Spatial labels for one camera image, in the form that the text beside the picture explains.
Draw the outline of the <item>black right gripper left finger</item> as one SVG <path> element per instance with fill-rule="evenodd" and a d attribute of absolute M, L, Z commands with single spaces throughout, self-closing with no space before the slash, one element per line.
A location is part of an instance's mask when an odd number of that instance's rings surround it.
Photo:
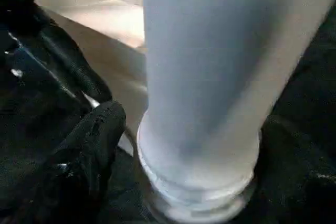
<path fill-rule="evenodd" d="M 93 109 L 14 187 L 1 223 L 95 223 L 125 122 L 119 102 Z"/>

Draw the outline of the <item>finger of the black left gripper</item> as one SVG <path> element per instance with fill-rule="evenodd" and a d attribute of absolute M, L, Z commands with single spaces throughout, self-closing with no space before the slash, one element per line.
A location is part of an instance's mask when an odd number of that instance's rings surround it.
<path fill-rule="evenodd" d="M 93 108 L 56 57 L 38 37 L 39 30 L 1 25 L 1 64 L 13 75 L 44 91 L 60 90 L 85 111 Z"/>

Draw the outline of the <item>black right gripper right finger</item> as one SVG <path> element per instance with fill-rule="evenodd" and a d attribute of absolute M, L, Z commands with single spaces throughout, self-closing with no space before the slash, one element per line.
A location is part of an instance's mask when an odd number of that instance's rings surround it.
<path fill-rule="evenodd" d="M 266 119 L 255 174 L 251 223 L 335 223 L 335 165 L 293 124 Z"/>

